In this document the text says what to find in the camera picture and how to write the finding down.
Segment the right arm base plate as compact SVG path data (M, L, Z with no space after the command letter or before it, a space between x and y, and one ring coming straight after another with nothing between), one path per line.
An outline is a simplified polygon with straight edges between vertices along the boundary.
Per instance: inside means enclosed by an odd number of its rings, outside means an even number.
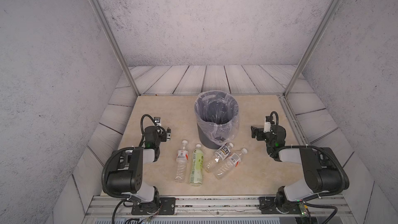
M278 200L276 197L259 197L259 210L262 214L300 215L302 213L297 203Z

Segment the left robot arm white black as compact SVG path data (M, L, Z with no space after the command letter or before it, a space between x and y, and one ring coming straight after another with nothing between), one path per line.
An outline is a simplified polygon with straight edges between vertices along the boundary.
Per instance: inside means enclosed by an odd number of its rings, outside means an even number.
M110 197L136 205L134 215L153 215L161 209L161 199L158 189L144 182L143 165L158 160L160 144L171 139L171 129L149 126L142 137L143 145L112 153L104 165L101 183L103 191Z

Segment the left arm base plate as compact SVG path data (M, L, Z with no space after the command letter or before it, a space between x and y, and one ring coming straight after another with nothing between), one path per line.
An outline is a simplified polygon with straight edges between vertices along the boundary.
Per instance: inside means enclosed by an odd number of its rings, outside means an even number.
M176 207L176 198L160 197L152 202L140 203L134 205L131 210L133 216L149 216L149 215L174 215Z

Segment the green tea bottle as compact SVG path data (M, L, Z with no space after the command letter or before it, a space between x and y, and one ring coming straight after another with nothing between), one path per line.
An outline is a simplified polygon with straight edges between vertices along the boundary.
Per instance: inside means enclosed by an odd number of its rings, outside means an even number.
M192 154L192 168L189 180L189 184L192 186L201 186L203 184L203 161L204 153L202 145L196 144Z

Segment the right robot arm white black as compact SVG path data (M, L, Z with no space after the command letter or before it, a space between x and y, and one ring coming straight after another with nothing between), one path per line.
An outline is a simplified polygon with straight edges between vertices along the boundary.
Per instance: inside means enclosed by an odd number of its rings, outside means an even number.
M266 143L270 158L302 166L303 179L278 189L273 204L277 211L288 214L301 203L338 195L349 188L349 178L332 149L311 145L288 146L286 136L286 129L276 124L266 129L251 127L251 137Z

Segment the clear bottle white red label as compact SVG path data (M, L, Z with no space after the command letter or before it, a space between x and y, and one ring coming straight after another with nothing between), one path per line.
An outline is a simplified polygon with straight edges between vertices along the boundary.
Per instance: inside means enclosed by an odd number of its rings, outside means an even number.
M214 171L214 176L216 179L222 179L231 171L233 171L241 163L243 156L247 153L248 150L246 148L232 152L232 154L228 156L225 161L223 161L221 165L218 166L218 168Z

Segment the clear bottle black white label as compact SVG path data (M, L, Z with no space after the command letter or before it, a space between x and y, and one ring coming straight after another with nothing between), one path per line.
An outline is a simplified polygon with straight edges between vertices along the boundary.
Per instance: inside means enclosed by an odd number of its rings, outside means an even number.
M204 170L208 173L215 170L216 167L220 165L231 154L233 147L233 143L225 143L223 146L217 149L212 157L205 164Z

